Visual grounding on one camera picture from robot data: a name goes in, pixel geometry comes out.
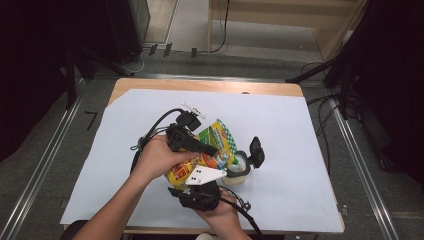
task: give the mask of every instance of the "snack package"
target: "snack package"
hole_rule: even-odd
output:
[[[169,172],[165,175],[165,177],[175,189],[185,190],[187,188],[185,180],[188,178],[188,176],[190,176],[191,172],[193,172],[193,169],[196,167],[199,160],[199,156],[184,160],[181,163],[173,166],[171,170],[169,170]]]
[[[234,161],[237,146],[230,131],[221,120],[217,119],[211,126],[196,135],[195,138],[202,143],[217,148],[219,150],[218,154],[215,157],[211,157],[200,153],[172,167],[165,177],[175,189],[185,190],[187,188],[185,180],[190,176],[197,164],[220,170]]]
[[[165,175],[165,177],[175,189],[185,190],[187,188],[185,180],[193,172],[193,169],[196,167],[196,165],[221,169],[218,162],[213,157],[204,153],[199,153],[197,156],[188,160],[184,160],[183,162],[173,166],[171,170]]]
[[[219,150],[215,160],[221,168],[227,167],[234,161],[237,146],[230,130],[220,119],[217,119],[211,126],[201,131],[196,135],[196,138],[202,143],[209,144]]]

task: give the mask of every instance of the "white paper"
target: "white paper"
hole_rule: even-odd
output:
[[[264,163],[252,169],[244,183],[230,188],[251,203],[249,214],[261,230],[343,232],[303,97],[140,89],[107,107],[61,224],[90,219],[113,196],[129,175],[135,154],[130,147],[182,101],[207,116],[195,133],[219,118],[247,154],[253,137],[259,137]],[[171,114],[160,126],[175,122],[177,116]],[[170,195],[169,186],[165,177],[154,180],[128,226],[208,228]],[[253,229],[243,216],[240,219],[243,229]]]

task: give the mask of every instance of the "black cabinet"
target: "black cabinet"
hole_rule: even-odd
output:
[[[52,21],[71,46],[123,64],[141,53],[150,21],[146,0],[62,0]]]
[[[66,89],[64,48],[42,3],[4,1],[0,7],[0,161],[20,147]]]
[[[388,170],[424,184],[424,6],[384,1],[356,62],[361,115]]]

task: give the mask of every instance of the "wire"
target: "wire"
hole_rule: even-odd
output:
[[[227,28],[225,28],[225,30],[224,30],[224,28],[222,27],[222,8],[221,8],[221,1],[218,1],[218,4],[219,4],[219,27],[221,28],[221,32],[225,36],[226,35]],[[225,43],[225,50],[223,52],[226,52],[227,49],[228,49],[228,44]]]
[[[140,67],[140,69],[138,69],[138,70],[131,70],[131,69],[126,68],[124,65],[120,65],[120,66],[123,69],[127,70],[128,72],[130,72],[130,73],[139,73],[139,72],[141,72],[144,69],[144,61],[143,61],[143,58],[142,58],[143,57],[143,53],[147,52],[149,49],[150,48],[148,48],[148,49],[146,49],[146,50],[144,50],[144,51],[142,51],[140,53],[140,60],[141,60],[141,67]]]
[[[145,138],[143,138],[143,140],[140,142],[140,145],[139,145],[139,151],[141,151],[141,150],[143,150],[143,148],[144,148],[144,146],[146,146],[146,144],[150,141],[150,139],[154,136],[154,135],[156,135],[156,134],[154,134],[153,136],[152,136],[152,133],[153,133],[153,131],[155,131],[155,129],[156,129],[156,127],[159,125],[159,123],[161,123],[162,121],[163,121],[163,119],[165,119],[169,114],[171,114],[171,113],[173,113],[173,112],[180,112],[180,113],[183,113],[184,112],[184,110],[182,110],[181,108],[174,108],[174,109],[171,109],[171,110],[169,110],[168,112],[166,112],[165,114],[163,114],[162,115],[162,117],[160,117],[157,121],[156,121],[156,123],[152,126],[152,128],[150,128],[150,130],[149,130],[149,132],[146,134],[146,137]]]
[[[302,75],[304,72],[303,70],[305,69],[305,67],[312,65],[312,64],[324,64],[323,62],[310,62],[307,63],[305,65],[302,66],[302,68],[300,69],[300,74]]]
[[[227,0],[227,10],[225,11],[225,21],[224,21],[224,39],[222,40],[221,46],[219,46],[219,48],[217,48],[217,49],[215,49],[215,50],[212,50],[212,51],[210,51],[210,52],[207,52],[207,51],[200,51],[200,52],[198,52],[198,53],[208,53],[208,54],[216,53],[216,52],[218,52],[219,50],[221,50],[222,46],[224,46],[225,41],[226,41],[226,39],[227,39],[227,21],[228,21],[228,9],[229,9],[229,7],[230,7],[230,0]]]
[[[340,94],[332,94],[332,95],[328,95],[328,96],[324,96],[324,97],[320,97],[320,98],[315,98],[315,99],[311,99],[311,100],[307,101],[306,104],[310,105],[310,104],[318,102],[320,100],[325,100],[327,98],[335,98],[335,97],[338,97],[338,96],[340,96]]]
[[[321,129],[322,137],[324,138],[325,147],[327,149],[327,173],[328,173],[328,176],[330,176],[331,155],[330,155],[330,147],[328,145],[328,139],[327,139],[327,135],[325,134],[324,127],[325,127],[325,123],[330,118],[330,116],[334,112],[334,109],[337,108],[337,106],[330,110],[323,124],[323,121],[321,119],[321,108],[328,99],[330,98],[327,98],[326,100],[322,101],[320,106],[318,107],[318,121],[320,126],[319,129]]]
[[[240,206],[246,211],[246,212],[248,212],[249,210],[250,210],[250,208],[251,208],[251,205],[250,205],[250,203],[249,202],[247,202],[247,203],[245,203],[244,201],[243,201],[243,199],[240,197],[240,196],[238,196],[235,192],[233,192],[231,189],[229,189],[229,188],[227,188],[227,187],[224,187],[224,186],[219,186],[220,188],[223,188],[224,189],[224,191],[227,191],[227,192],[229,192],[231,195],[233,195],[236,199],[237,199],[237,201],[240,203]]]
[[[154,136],[158,135],[159,133],[163,133],[169,129],[174,129],[174,128],[178,128],[181,127],[180,125],[174,125],[174,126],[168,126],[168,127],[161,127],[161,128],[156,128],[156,132],[152,134],[152,136],[150,137],[150,139],[152,139]]]

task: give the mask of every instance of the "person's arm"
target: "person's arm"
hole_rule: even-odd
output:
[[[120,239],[147,185],[192,154],[172,152],[166,144],[166,136],[152,138],[122,187],[73,239]]]
[[[236,203],[236,199],[225,191],[222,193],[221,197]],[[241,228],[238,212],[227,203],[219,202],[218,206],[213,211],[195,212],[203,218],[215,234],[223,240],[251,239]]]

